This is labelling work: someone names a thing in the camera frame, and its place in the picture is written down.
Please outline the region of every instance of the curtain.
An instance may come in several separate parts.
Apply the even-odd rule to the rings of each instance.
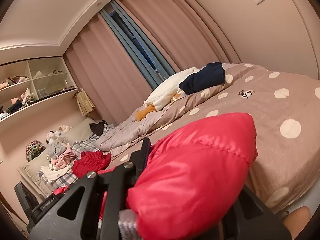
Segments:
[[[161,78],[156,74],[149,62],[140,53],[135,44],[124,33],[124,31],[112,19],[112,17],[105,10],[101,10],[100,14],[105,19],[106,23],[110,26],[114,34],[118,37],[119,41],[124,46],[125,50],[130,55],[130,57],[140,70],[141,74],[149,83],[149,85],[153,89],[155,89],[158,85],[162,83]]]
[[[175,74],[173,68],[169,65],[169,63],[165,60],[159,50],[154,46],[151,40],[145,35],[145,33],[139,28],[139,26],[130,18],[130,16],[118,5],[115,0],[111,1],[111,6],[115,9],[117,14],[121,17],[121,19],[128,26],[130,31],[136,37],[138,42],[142,45],[145,53],[151,58],[155,67],[159,71],[164,79]]]
[[[64,59],[78,87],[108,123],[124,121],[152,92],[100,14],[81,30]]]
[[[240,63],[223,32],[195,0],[116,0],[173,69]]]

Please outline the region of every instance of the wall shelf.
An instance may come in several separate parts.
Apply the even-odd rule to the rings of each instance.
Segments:
[[[57,71],[62,71],[62,73],[51,74]],[[52,106],[52,104],[71,99],[77,91],[77,86],[62,57],[31,59],[0,66],[0,83],[5,82],[7,77],[13,76],[27,76],[29,80],[0,90],[0,106],[3,106],[3,111],[11,106],[11,99],[19,98],[22,100],[21,95],[25,93],[28,88],[34,95],[35,101],[43,97],[45,97],[45,99],[1,119],[0,133],[24,118],[30,117]],[[66,90],[66,92],[55,95],[57,91],[65,88],[74,89]]]
[[[53,96],[51,98],[44,99],[37,103],[34,103],[31,106],[27,106],[9,116],[5,117],[4,119],[0,120],[0,134],[5,132],[7,129],[11,129],[12,127],[17,127],[16,124],[23,121],[26,118],[32,117],[37,113],[45,111],[47,108],[59,105],[63,103],[65,100],[70,100],[73,98],[75,93],[78,89],[74,89],[71,91],[67,91],[63,94]]]
[[[31,89],[31,87],[32,87],[31,80],[27,80],[25,82],[21,82],[21,83],[6,87],[0,90],[0,99],[3,103],[7,102],[12,98],[16,98],[17,95],[21,96],[26,91],[27,88]]]

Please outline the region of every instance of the red down jacket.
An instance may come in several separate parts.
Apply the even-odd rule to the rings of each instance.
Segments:
[[[216,225],[239,195],[257,157],[253,119],[222,114],[159,140],[128,190],[144,240],[185,239]]]

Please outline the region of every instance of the plaid sheet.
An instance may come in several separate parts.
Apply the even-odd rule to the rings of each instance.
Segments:
[[[103,128],[103,134],[105,134],[107,131],[113,129],[114,127],[115,126],[113,124],[111,124],[111,125],[105,124],[104,128]],[[98,140],[99,137],[100,136],[94,134],[91,137],[89,137],[89,139],[86,141],[75,142],[71,148],[78,156],[77,158],[75,158],[75,160],[80,160],[82,152],[86,152],[86,151],[96,152],[96,151],[98,151],[99,149],[95,147],[95,141]],[[48,181],[48,179],[46,178],[46,176],[42,172],[42,170],[40,170],[38,172],[38,175],[45,182],[47,187],[52,191],[55,190],[56,188],[59,188],[59,187],[70,186],[70,184],[76,182],[78,179],[78,177],[75,174],[73,174],[72,172],[63,175],[60,178],[57,178],[53,182]]]

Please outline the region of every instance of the white polka dot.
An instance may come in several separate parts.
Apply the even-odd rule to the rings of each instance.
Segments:
[[[280,133],[288,139],[297,138],[301,133],[301,125],[294,119],[287,119],[281,124]]]
[[[121,162],[124,162],[128,157],[129,157],[129,155],[127,154],[127,155],[125,155],[124,157],[122,157],[120,161],[121,161]]]
[[[317,98],[320,98],[320,88],[316,88],[315,94],[316,94]]]
[[[199,112],[199,108],[194,108],[194,109],[192,109],[191,111],[190,111],[190,114],[189,115],[193,115],[193,114],[196,114],[196,113],[198,113]]]
[[[222,99],[222,98],[225,98],[227,95],[228,95],[228,93],[227,93],[227,92],[224,92],[224,93],[218,95],[218,99],[220,100],[220,99]]]
[[[286,98],[287,96],[289,96],[289,90],[286,88],[281,88],[275,91],[276,98]]]
[[[233,81],[233,76],[230,74],[226,75],[226,82],[230,84],[232,81]]]
[[[186,108],[185,106],[181,107],[181,108],[180,108],[180,111],[179,111],[179,114],[184,114],[184,109],[185,109],[185,108]]]
[[[172,123],[169,123],[168,125],[166,125],[165,127],[163,127],[162,130],[163,130],[163,131],[167,130],[171,125],[172,125]]]
[[[272,72],[270,75],[269,75],[269,78],[276,78],[277,76],[279,76],[280,73],[279,72]]]
[[[219,114],[219,111],[218,110],[214,110],[214,111],[209,112],[206,117],[217,116],[218,114]]]
[[[249,82],[249,81],[252,80],[252,79],[253,79],[253,76],[247,77],[247,78],[244,80],[244,82]]]
[[[282,187],[274,192],[270,198],[266,201],[266,206],[268,208],[272,208],[277,205],[284,197],[286,197],[289,193],[289,189],[287,187]]]
[[[201,97],[202,98],[209,98],[209,96],[211,95],[210,90],[209,89],[205,89],[201,92]]]

